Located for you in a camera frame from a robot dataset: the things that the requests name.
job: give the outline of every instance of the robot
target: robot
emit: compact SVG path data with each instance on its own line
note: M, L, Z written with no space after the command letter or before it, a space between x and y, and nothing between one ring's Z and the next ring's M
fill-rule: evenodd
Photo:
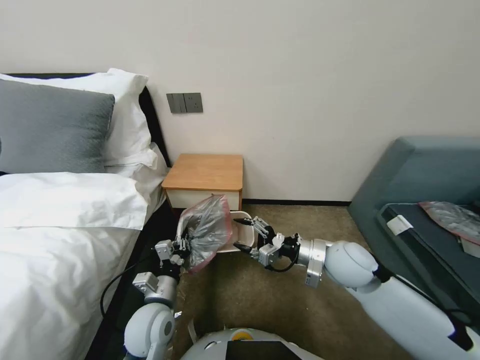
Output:
M283 273L295 265L305 267L305 284L312 288L326 273L415 359L480 359L480 337L475 331L440 309L407 280L391 273L361 245L305 240L298 233L285 237L259 217L235 221L252 226L258 233L257 246L236 244L240 251L270 271ZM155 250L164 273L158 277L151 272L137 274L133 285L144 294L146 305L132 316L124 333L128 353L147 360L163 359L174 333L176 288L189 244L181 238L164 240ZM289 258L290 265L275 268L273 264L280 257ZM194 331L190 335L194 344L183 360L320 359L275 334L256 329L226 329L200 340Z

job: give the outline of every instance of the wooden nightstand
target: wooden nightstand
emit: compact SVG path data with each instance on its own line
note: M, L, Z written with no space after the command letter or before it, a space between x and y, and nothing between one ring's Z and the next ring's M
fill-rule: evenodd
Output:
M162 183L170 206L185 209L212 194L225 194L230 210L242 208L241 155L181 154Z

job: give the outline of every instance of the nightstand drawer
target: nightstand drawer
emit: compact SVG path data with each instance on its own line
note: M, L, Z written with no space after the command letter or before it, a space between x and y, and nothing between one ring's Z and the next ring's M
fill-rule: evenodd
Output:
M241 210L242 192L241 191L206 191L206 190L175 190L167 189L166 194L172 208L186 209L212 194L225 194L228 200L230 210Z

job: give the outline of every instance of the black cable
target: black cable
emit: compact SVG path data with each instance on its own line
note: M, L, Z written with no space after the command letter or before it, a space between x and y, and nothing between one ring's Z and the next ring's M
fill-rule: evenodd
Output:
M276 272L276 273L285 273L287 272L288 270L290 270L297 262L297 260L299 259L299 254L300 254L300 247L298 248L298 250L296 251L296 254L295 254L295 258L292 260L292 262L290 263L290 265L288 265L287 267L283 268L283 269L276 269L274 268L273 266L269 265L267 267L267 269L273 271L273 272Z
M463 321L463 320L458 320L458 321L461 321L462 324L464 324L465 326L468 326L468 327L471 327L473 326L475 323L474 321L472 320L474 318L474 316L468 312L468 311L464 311L462 309L446 309L444 308L441 304L439 303L436 303L431 297L429 297L428 295L426 295L424 292L420 291L419 289L417 289L415 286L413 286L412 284L410 284L408 281L404 280L403 278L401 278L400 276L398 276L397 274L393 274L392 275L395 279L397 279L399 282L401 282L402 284L404 284L405 286L409 287L411 290L415 291L417 294L421 295L424 299L428 300L432 305L436 306L437 308L439 308L442 312L445 313L445 315L447 315L448 317L452 316L452 313L462 313L466 316L468 316L470 318L470 322L467 322L467 321Z
M110 325L117 331L119 332L123 332L125 329L121 329L119 328L116 324L115 324L115 321L111 318L109 318L105 312L105 309L104 309L104 298L105 298L105 294L107 293L108 289L110 288L110 286L112 286L112 284L119 278L121 278L123 275L125 275L125 273L129 272L130 270L132 270L133 268L135 268L138 264L140 263L143 263L145 260L148 260L150 257L152 256L152 253L150 253L148 256L145 256L144 258L138 260L136 263L134 263L133 265L127 267L125 270L123 270L121 273L119 273L117 276L115 276L106 286L105 286L105 289L103 289L103 292L101 293L101 296L100 296L100 313L101 313L101 316L105 319L105 320L108 320L110 322Z

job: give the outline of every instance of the white pillow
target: white pillow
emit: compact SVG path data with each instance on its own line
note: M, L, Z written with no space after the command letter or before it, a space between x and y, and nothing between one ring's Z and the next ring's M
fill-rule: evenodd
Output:
M113 94L115 105L104 149L104 165L152 166L157 155L149 148L151 136L139 105L148 77L111 68L107 72L69 79L20 78L0 74L0 79L57 88Z
M0 176L0 228L141 230L149 198L140 183L108 173L43 172Z

